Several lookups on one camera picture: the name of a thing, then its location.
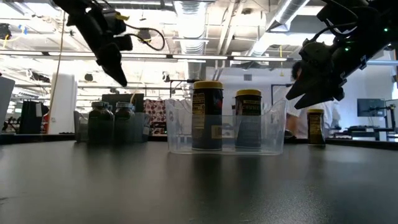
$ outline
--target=white pillar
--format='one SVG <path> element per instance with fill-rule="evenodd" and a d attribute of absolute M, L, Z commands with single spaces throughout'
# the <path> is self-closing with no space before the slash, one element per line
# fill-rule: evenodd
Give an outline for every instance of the white pillar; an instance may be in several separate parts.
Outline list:
<path fill-rule="evenodd" d="M 51 94 L 54 94 L 54 96 L 51 118 L 49 119 L 49 134 L 74 133 L 73 112 L 76 108 L 77 99 L 77 80 L 75 75 L 59 73 L 55 88 L 54 85 L 55 74 L 51 84 Z"/>

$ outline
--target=black table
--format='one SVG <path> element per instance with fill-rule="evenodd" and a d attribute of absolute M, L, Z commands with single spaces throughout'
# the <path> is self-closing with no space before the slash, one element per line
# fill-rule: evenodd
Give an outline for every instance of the black table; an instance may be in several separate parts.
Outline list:
<path fill-rule="evenodd" d="M 165 142 L 2 146 L 0 223 L 397 223 L 398 152 L 287 145 L 170 154 Z"/>

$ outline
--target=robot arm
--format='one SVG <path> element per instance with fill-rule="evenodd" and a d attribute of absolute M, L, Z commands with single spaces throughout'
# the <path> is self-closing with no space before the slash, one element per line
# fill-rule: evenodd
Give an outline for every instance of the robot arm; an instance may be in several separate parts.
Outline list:
<path fill-rule="evenodd" d="M 299 53 L 302 72 L 286 96 L 291 100 L 304 94 L 295 105 L 297 109 L 342 100 L 346 78 L 358 68 L 366 68 L 369 59 L 398 40 L 398 18 L 394 16 L 398 1 L 322 1 L 327 5 L 317 17 L 328 27 L 303 43 Z M 332 46 L 316 42 L 327 30 L 336 36 Z"/>

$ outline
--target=person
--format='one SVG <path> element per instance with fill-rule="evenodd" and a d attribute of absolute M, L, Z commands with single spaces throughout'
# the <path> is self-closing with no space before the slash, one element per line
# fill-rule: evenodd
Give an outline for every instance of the person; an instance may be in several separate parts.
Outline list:
<path fill-rule="evenodd" d="M 296 62 L 292 67 L 292 81 L 296 81 L 302 72 L 300 62 Z M 308 108 L 296 109 L 294 105 L 300 100 L 297 97 L 287 102 L 287 114 L 286 114 L 286 130 L 289 130 L 296 138 L 306 139 L 308 138 L 308 123 L 307 123 L 307 111 L 309 109 L 322 109 L 324 110 L 324 127 L 329 129 L 333 121 L 333 102 L 327 101 L 319 103 L 317 105 L 309 106 Z"/>

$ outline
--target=ceiling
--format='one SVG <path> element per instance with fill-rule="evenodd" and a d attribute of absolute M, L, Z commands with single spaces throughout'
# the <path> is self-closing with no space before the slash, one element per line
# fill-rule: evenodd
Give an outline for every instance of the ceiling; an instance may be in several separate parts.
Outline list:
<path fill-rule="evenodd" d="M 11 40 L 4 43 L 0 40 L 0 48 L 3 50 L 29 50 L 39 52 L 59 52 L 62 38 L 63 11 L 53 6 L 51 1 L 46 0 L 26 0 L 22 2 L 2 2 L 0 3 L 0 23 L 9 24 L 12 32 Z M 245 0 L 243 4 L 244 14 L 233 15 L 231 26 L 236 26 L 231 43 L 226 46 L 226 54 L 234 52 L 245 52 L 249 50 L 254 43 L 265 33 L 266 14 L 276 9 L 278 0 Z M 231 0 L 217 0 L 210 3 L 206 11 L 206 34 L 207 41 L 205 54 L 212 55 L 217 52 L 220 42 L 220 36 L 223 30 L 226 10 L 231 4 Z M 301 19 L 315 18 L 315 14 L 320 10 L 321 1 L 310 1 L 303 8 L 299 15 Z M 163 33 L 166 39 L 166 45 L 160 52 L 156 52 L 141 44 L 136 38 L 132 37 L 132 53 L 162 53 L 162 54 L 180 54 L 181 45 L 178 38 L 178 17 L 174 11 L 153 10 L 143 7 L 127 7 L 128 4 L 120 5 L 117 10 L 129 19 L 126 23 L 136 27 L 152 27 Z M 136 30 L 127 28 L 128 33 L 136 33 Z M 266 54 L 273 57 L 296 57 L 300 50 L 300 43 L 305 39 L 303 36 L 291 36 L 288 40 L 278 39 L 277 44 L 270 46 Z M 162 39 L 159 36 L 152 36 L 151 44 L 154 47 L 160 47 Z M 76 27 L 65 27 L 63 31 L 63 51 L 64 52 L 90 52 L 85 40 L 80 35 Z M 52 79 L 52 75 L 57 71 L 58 61 L 54 58 L 33 58 L 0 55 L 0 72 L 5 76 L 15 79 L 19 85 L 43 84 L 44 88 L 23 88 L 25 91 L 31 91 L 32 94 L 39 95 L 41 98 L 49 98 L 49 83 L 32 80 L 31 72 L 41 74 Z M 123 70 L 129 82 L 129 86 L 134 87 L 169 87 L 169 83 L 162 80 L 164 73 L 168 73 L 171 79 L 184 79 L 187 73 L 187 62 L 172 61 L 160 62 L 153 60 L 133 60 L 123 61 Z M 104 74 L 102 69 L 94 60 L 62 59 L 60 61 L 60 73 L 73 74 L 78 80 L 79 87 L 78 102 L 79 105 L 89 106 L 92 99 L 97 99 L 103 93 L 109 93 L 109 89 L 84 89 L 84 86 L 118 86 L 110 77 Z M 85 81 L 85 75 L 93 75 L 93 82 Z M 275 78 L 279 77 L 280 72 L 275 73 Z M 123 92 L 132 92 L 135 90 L 122 90 Z M 148 97 L 158 98 L 167 97 L 168 90 L 147 91 Z M 183 91 L 177 90 L 177 96 L 183 96 Z"/>

